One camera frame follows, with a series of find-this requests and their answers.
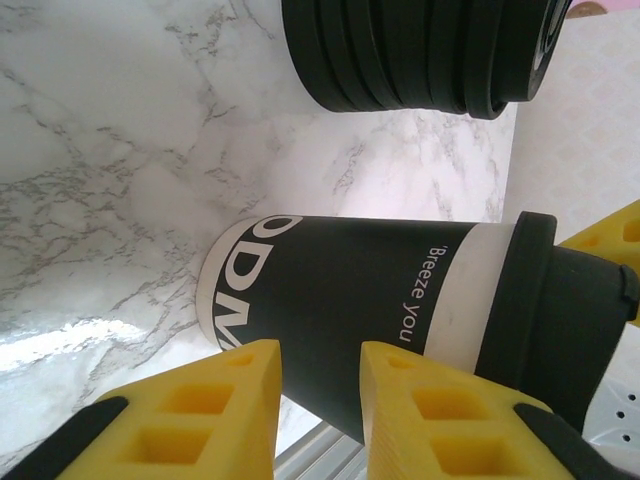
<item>black stacked object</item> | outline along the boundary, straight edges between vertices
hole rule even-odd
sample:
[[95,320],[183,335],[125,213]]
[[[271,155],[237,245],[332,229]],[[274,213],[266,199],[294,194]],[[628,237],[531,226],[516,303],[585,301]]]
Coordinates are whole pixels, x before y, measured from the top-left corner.
[[296,71],[333,112],[492,120],[531,100],[571,0],[282,0]]

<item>black plastic lid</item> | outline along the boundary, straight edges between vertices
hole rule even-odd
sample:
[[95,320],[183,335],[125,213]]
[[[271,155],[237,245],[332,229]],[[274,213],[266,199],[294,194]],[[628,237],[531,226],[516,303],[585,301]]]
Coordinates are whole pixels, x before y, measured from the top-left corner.
[[582,430],[640,282],[629,267],[553,246],[556,220],[523,213],[505,259],[475,374],[545,402]]
[[351,41],[351,25],[346,15],[343,15],[345,7],[343,2],[325,0],[319,5],[327,55],[345,96],[359,111],[384,110],[369,91],[356,60]]
[[466,113],[463,60],[469,9],[464,0],[435,1],[429,28],[428,74],[434,108]]
[[473,118],[496,119],[505,102],[492,96],[496,44],[505,0],[474,0],[469,12],[464,53],[464,98]]
[[570,5],[571,0],[505,3],[496,46],[494,98],[502,102],[527,102],[535,97]]
[[291,60],[309,95],[332,112],[357,111],[329,59],[316,3],[283,1],[282,18]]
[[521,388],[582,431],[627,321],[640,283],[633,270],[554,247]]
[[385,60],[386,44],[380,28],[380,6],[369,0],[349,0],[345,2],[345,7],[353,49],[366,85],[386,110],[404,108]]
[[380,0],[385,53],[402,104],[433,108],[428,79],[429,29],[433,0]]

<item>marble pattern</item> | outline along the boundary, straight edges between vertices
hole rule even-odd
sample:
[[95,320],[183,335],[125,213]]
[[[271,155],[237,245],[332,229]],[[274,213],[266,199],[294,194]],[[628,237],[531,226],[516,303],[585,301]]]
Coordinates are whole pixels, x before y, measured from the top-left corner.
[[[515,108],[324,113],[276,0],[0,3],[0,472],[217,351],[195,285],[239,219],[501,217]],[[317,421],[284,400],[278,450]]]

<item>black rubber pad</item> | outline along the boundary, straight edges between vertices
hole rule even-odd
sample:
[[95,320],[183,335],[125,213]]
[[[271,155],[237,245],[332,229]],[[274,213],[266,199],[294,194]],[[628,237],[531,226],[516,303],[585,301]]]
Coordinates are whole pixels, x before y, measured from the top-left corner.
[[495,98],[526,102],[535,97],[570,4],[571,0],[505,2],[494,67]]
[[369,0],[347,0],[347,16],[356,58],[369,90],[386,109],[404,108],[394,91],[388,65],[383,60],[382,19],[377,3]]
[[287,44],[300,81],[327,110],[355,112],[340,87],[323,43],[319,0],[283,0],[282,17]]
[[433,106],[443,112],[467,112],[462,80],[467,5],[465,0],[434,0],[429,28],[429,88]]
[[576,480],[633,480],[617,470],[560,416],[526,403],[513,407],[520,419]]
[[378,0],[382,6],[386,59],[402,103],[432,108],[427,53],[432,0]]
[[322,30],[329,60],[347,98],[358,110],[384,110],[364,82],[357,63],[346,0],[321,0]]
[[129,405],[112,397],[79,410],[16,465],[3,480],[57,478]]
[[464,98],[474,118],[493,120],[506,107],[494,102],[491,81],[502,7],[509,0],[473,0],[464,55]]

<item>gray veining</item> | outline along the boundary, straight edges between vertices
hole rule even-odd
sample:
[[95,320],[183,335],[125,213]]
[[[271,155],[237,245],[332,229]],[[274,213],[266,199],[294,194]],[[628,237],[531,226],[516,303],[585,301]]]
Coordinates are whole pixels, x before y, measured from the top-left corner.
[[[0,69],[0,470],[217,351],[194,291],[239,219],[500,219],[514,108],[323,113],[275,0],[3,0]],[[317,421],[281,417],[280,450]]]

